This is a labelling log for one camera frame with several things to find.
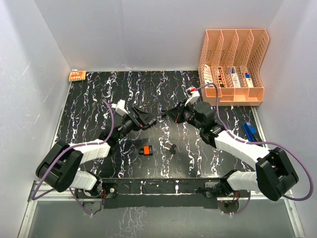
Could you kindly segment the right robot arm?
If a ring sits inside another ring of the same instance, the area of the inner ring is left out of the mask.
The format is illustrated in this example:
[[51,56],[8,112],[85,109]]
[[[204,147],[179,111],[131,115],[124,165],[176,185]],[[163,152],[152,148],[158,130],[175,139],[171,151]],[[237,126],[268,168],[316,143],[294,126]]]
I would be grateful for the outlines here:
[[175,108],[164,110],[162,117],[169,117],[175,123],[187,122],[200,131],[206,144],[237,157],[254,169],[253,172],[231,170],[224,175],[215,189],[225,196],[248,190],[261,192],[266,198],[277,201],[299,181],[283,149],[276,147],[271,150],[242,142],[240,137],[232,138],[215,121],[215,110],[208,103],[192,105],[180,102]]

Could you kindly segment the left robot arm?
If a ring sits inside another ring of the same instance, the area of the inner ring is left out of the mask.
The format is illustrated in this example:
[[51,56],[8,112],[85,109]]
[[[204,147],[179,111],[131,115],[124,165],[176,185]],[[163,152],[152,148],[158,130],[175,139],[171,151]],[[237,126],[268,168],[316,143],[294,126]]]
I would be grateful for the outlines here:
[[157,122],[154,115],[136,107],[132,107],[131,111],[118,109],[111,113],[111,119],[98,139],[71,145],[59,140],[37,167],[36,176],[58,192],[75,188],[85,190],[92,198],[100,196],[102,180],[79,167],[88,161],[110,156],[131,131],[146,130]]

